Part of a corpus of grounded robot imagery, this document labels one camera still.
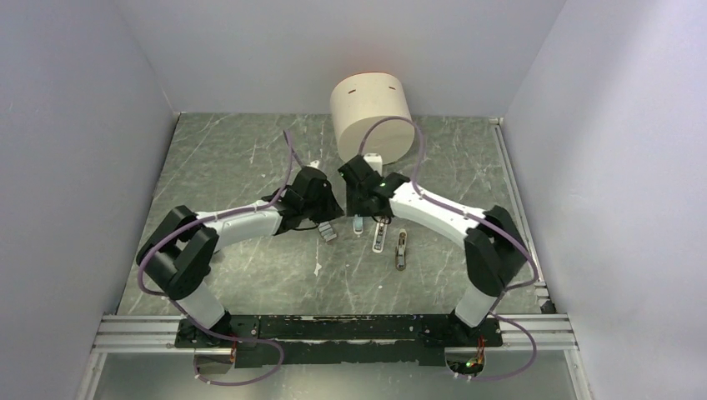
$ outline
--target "marble surface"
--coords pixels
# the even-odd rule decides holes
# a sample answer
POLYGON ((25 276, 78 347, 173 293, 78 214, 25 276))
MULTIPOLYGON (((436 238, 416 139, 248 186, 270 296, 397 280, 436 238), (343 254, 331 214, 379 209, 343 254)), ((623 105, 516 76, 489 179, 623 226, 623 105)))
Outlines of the marble surface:
MULTIPOLYGON (((477 208, 498 204, 513 213, 493 129, 486 119, 417 117, 427 139, 420 184, 477 208)), ((320 160, 344 207, 344 183, 328 115, 185 113, 179 119, 141 243, 166 213, 181 204, 216 211, 252 203, 272 193, 287 165, 282 129, 290 129, 305 163, 320 160)), ((384 167, 412 172, 417 152, 384 167)), ((351 218, 332 222, 338 238, 325 243, 317 231, 288 232, 237 243, 216 254, 207 277, 231 313, 350 314, 448 313, 469 285, 464 251, 435 232, 394 219, 383 253, 371 251, 374 222, 357 237, 351 218), (408 231, 407 269, 394 268, 400 228, 408 231)), ((143 295, 133 265, 119 314, 176 314, 166 301, 143 295)), ((516 280, 531 276, 526 266, 516 280)), ((148 280, 149 287, 155 288, 148 280)), ((533 288, 512 291, 500 313, 539 313, 533 288)))

